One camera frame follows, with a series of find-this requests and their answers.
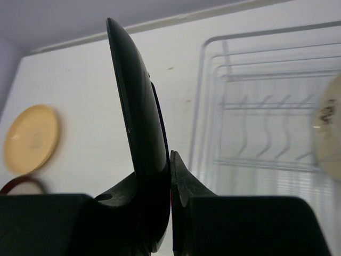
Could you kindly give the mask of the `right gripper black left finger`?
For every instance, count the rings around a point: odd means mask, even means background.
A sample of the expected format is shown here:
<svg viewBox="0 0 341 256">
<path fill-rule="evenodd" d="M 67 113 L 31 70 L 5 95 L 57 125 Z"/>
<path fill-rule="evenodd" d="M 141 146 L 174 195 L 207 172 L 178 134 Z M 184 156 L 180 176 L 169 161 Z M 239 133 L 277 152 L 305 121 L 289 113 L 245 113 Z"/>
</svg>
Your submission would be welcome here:
<svg viewBox="0 0 341 256">
<path fill-rule="evenodd" d="M 1 255 L 134 255 L 134 192 L 1 196 Z"/>
</svg>

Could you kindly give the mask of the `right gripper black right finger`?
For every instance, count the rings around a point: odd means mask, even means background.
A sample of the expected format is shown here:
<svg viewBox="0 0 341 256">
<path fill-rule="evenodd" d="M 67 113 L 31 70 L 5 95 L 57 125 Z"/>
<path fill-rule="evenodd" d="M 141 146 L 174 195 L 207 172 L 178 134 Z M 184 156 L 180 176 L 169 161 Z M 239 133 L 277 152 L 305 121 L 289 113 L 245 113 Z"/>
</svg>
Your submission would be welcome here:
<svg viewBox="0 0 341 256">
<path fill-rule="evenodd" d="M 218 196 L 170 154 L 175 255 L 330 255 L 312 208 L 292 196 Z"/>
</svg>

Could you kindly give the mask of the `red rimmed white plate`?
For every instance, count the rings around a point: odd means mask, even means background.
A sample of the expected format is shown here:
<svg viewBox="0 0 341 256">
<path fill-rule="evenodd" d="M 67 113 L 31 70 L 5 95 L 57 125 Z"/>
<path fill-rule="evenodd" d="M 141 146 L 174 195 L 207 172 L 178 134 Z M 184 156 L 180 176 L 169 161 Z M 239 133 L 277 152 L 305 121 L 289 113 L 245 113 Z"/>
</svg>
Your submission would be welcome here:
<svg viewBox="0 0 341 256">
<path fill-rule="evenodd" d="M 46 194 L 46 188 L 41 181 L 29 175 L 14 178 L 1 188 L 1 196 L 34 194 Z"/>
</svg>

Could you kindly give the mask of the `black glossy plate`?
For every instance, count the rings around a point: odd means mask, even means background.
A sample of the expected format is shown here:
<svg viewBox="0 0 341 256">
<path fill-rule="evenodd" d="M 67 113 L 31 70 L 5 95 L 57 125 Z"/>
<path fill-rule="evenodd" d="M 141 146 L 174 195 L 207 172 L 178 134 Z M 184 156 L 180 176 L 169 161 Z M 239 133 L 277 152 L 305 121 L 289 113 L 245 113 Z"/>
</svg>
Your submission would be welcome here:
<svg viewBox="0 0 341 256">
<path fill-rule="evenodd" d="M 171 208 L 167 137 L 155 87 L 135 43 L 114 19 L 106 26 L 136 182 L 133 250 L 151 255 L 164 240 Z"/>
</svg>

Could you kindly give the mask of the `pale orange plate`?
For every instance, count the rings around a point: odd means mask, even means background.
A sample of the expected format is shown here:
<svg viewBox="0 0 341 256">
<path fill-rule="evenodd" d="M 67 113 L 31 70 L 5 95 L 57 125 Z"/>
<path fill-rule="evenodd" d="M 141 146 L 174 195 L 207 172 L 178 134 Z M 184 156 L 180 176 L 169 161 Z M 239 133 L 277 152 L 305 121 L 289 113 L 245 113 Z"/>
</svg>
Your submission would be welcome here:
<svg viewBox="0 0 341 256">
<path fill-rule="evenodd" d="M 60 119 L 50 106 L 25 109 L 13 121 L 4 141 L 4 162 L 13 173 L 24 175 L 42 167 L 60 138 Z"/>
</svg>

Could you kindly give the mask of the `cream plate with black motif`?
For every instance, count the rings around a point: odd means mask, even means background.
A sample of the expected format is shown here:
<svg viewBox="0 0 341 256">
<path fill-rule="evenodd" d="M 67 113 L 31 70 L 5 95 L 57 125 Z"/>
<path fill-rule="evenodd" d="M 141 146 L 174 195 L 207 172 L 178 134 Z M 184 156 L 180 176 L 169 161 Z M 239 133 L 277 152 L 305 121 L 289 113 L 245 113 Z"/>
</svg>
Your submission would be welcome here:
<svg viewBox="0 0 341 256">
<path fill-rule="evenodd" d="M 312 139 L 319 167 L 340 181 L 340 75 L 330 82 L 316 105 Z"/>
</svg>

